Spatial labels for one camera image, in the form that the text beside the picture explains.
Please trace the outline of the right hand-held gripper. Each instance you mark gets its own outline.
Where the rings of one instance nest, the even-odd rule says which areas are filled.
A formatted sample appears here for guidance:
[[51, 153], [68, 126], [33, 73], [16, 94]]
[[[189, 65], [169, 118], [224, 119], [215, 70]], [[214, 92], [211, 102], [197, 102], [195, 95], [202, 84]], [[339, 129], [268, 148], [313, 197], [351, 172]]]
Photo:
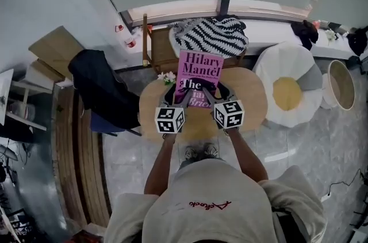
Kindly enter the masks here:
[[207, 98], [207, 102], [213, 106], [213, 116], [216, 123], [223, 129], [238, 128], [243, 125], [244, 107], [241, 100], [237, 100], [234, 90], [218, 82], [217, 89], [220, 97], [217, 99], [208, 91], [206, 87], [202, 92]]

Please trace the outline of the pink book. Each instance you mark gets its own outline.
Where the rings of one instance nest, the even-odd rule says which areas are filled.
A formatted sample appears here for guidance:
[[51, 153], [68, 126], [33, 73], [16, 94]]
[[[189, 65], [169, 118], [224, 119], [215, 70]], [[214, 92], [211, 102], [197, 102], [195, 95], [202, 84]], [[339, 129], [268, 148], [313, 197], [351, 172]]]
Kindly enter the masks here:
[[211, 108], [202, 89], [215, 94], [224, 59], [212, 53], [181, 50], [175, 88], [174, 103], [182, 102], [187, 92], [192, 92], [188, 106]]

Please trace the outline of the white flower-shaped floor cushion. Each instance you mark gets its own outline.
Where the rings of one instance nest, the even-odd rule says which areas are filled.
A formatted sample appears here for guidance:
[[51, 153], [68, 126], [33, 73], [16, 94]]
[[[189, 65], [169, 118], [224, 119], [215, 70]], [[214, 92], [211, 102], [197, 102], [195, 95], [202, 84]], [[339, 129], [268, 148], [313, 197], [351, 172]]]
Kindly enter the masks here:
[[282, 42], [259, 56], [253, 71], [263, 83], [270, 126], [293, 128], [309, 122], [322, 100], [322, 73], [305, 47]]

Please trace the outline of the wooden coffee table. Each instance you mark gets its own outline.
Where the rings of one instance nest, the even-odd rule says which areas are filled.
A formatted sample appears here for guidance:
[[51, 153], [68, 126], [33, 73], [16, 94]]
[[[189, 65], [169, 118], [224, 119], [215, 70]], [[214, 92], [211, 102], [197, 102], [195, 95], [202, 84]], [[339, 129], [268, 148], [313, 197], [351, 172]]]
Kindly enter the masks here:
[[[260, 127], [266, 117], [268, 105], [265, 88], [259, 77], [243, 67], [226, 68], [221, 72], [220, 82], [232, 88], [244, 106], [244, 122], [239, 131], [243, 133]], [[156, 129], [155, 109], [166, 90], [164, 82], [157, 79], [147, 85], [140, 96], [141, 133], [144, 138], [154, 143], [163, 140]], [[224, 132], [217, 128], [209, 109], [190, 107], [186, 110], [186, 122], [177, 140], [180, 142], [207, 140], [223, 134]]]

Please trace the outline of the person's right shoe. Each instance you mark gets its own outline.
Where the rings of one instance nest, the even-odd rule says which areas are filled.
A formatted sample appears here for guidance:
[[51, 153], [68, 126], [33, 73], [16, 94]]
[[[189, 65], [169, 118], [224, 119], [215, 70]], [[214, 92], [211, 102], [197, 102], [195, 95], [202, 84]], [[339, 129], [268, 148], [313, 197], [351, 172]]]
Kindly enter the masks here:
[[206, 143], [204, 145], [203, 153], [206, 158], [219, 158], [219, 151], [217, 147], [211, 143]]

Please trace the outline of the person's left shoe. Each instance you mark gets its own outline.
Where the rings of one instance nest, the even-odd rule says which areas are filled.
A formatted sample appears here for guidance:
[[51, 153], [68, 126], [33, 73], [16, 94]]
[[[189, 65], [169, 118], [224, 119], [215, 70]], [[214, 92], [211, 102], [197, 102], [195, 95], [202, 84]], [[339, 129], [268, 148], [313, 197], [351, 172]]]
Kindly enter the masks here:
[[197, 149], [193, 146], [188, 146], [185, 151], [185, 160], [196, 159], [198, 156]]

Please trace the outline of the black white striped knit blanket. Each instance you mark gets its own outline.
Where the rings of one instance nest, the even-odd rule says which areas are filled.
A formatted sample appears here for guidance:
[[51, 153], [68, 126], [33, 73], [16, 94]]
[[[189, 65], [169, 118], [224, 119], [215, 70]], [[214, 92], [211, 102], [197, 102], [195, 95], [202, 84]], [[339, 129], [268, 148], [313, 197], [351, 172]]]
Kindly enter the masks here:
[[245, 23], [237, 16], [192, 18], [171, 24], [168, 39], [177, 56], [180, 50], [187, 50], [227, 59], [240, 56], [248, 49], [245, 29]]

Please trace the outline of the blue chair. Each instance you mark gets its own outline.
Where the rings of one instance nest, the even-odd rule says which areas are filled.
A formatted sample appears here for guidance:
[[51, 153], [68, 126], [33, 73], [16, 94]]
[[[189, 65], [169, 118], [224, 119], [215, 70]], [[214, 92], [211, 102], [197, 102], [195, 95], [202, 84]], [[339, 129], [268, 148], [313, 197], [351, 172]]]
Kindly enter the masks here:
[[117, 137], [117, 133], [120, 132], [129, 132], [136, 136], [141, 136], [141, 133], [133, 130], [133, 129], [122, 129], [117, 126], [114, 126], [95, 112], [91, 111], [90, 116], [90, 129], [97, 133], [108, 134], [110, 136]]

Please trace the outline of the black jacket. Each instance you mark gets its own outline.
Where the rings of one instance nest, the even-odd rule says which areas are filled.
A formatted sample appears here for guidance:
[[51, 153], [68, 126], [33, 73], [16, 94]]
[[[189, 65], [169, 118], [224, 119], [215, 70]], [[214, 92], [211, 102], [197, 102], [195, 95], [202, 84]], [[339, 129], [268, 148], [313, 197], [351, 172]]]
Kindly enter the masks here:
[[69, 63], [72, 82], [84, 108], [122, 129], [140, 126], [140, 97], [117, 79], [103, 51], [84, 49]]

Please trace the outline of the white window ledge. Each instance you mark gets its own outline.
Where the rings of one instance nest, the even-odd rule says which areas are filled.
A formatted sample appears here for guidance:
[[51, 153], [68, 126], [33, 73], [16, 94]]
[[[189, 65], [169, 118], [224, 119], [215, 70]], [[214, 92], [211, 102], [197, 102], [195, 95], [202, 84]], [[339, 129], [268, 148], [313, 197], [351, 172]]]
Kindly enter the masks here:
[[[284, 41], [290, 41], [298, 45], [301, 44], [300, 38], [294, 34], [289, 23], [260, 20], [245, 20], [244, 23], [246, 24], [245, 34], [249, 39], [249, 46], [246, 52], [247, 56], [259, 55], [264, 49]], [[319, 39], [317, 43], [312, 44], [312, 48], [310, 49], [314, 57], [347, 60], [355, 55], [346, 37], [339, 34], [337, 40], [330, 41], [324, 30], [319, 29], [318, 33]], [[134, 37], [136, 45], [126, 49], [129, 55], [129, 63], [120, 67], [116, 66], [114, 70], [120, 72], [142, 66], [142, 37], [142, 32], [139, 32]]]

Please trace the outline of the crumpled black garment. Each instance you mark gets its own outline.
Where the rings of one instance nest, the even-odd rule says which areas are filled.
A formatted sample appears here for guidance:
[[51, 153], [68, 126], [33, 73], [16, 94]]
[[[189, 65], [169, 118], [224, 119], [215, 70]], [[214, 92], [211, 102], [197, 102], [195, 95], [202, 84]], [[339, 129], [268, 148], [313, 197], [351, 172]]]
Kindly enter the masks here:
[[311, 50], [312, 44], [317, 43], [319, 34], [316, 27], [309, 21], [292, 22], [290, 24], [293, 33], [299, 37], [302, 46], [307, 50]]

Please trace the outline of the stack of wooden planks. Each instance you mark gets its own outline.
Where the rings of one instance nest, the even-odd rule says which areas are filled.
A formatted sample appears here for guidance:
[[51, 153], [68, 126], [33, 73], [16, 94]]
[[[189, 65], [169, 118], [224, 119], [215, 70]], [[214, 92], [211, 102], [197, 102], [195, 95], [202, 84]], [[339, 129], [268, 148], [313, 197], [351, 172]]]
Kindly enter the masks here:
[[102, 136], [90, 129], [91, 114], [72, 88], [53, 100], [52, 161], [68, 224], [107, 226], [112, 209], [106, 185]]

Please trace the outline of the person's grey shirt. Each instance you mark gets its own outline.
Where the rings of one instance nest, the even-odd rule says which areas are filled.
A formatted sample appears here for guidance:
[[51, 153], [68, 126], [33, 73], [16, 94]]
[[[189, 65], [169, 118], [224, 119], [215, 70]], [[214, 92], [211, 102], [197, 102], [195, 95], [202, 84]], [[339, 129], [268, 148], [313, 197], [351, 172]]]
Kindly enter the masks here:
[[180, 169], [162, 195], [122, 194], [105, 243], [278, 243], [273, 210], [293, 214], [309, 242], [324, 235], [323, 205], [301, 170], [292, 166], [278, 179], [255, 182], [219, 159]]

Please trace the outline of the large cardboard sheet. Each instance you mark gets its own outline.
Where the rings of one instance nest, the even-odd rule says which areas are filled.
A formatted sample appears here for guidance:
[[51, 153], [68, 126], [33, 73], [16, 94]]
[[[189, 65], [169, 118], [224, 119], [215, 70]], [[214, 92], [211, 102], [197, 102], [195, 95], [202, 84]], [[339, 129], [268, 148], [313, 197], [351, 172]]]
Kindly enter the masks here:
[[59, 26], [33, 43], [28, 50], [65, 78], [72, 80], [68, 65], [83, 50], [83, 46], [64, 26]]

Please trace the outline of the black backpack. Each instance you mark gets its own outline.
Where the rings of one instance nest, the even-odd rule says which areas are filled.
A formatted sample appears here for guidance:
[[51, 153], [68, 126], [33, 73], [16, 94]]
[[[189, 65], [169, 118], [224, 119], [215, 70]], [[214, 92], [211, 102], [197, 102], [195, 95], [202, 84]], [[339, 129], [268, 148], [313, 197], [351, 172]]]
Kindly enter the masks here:
[[353, 33], [347, 35], [348, 44], [357, 56], [360, 56], [368, 45], [367, 32], [368, 26], [365, 26], [364, 28], [355, 29]]

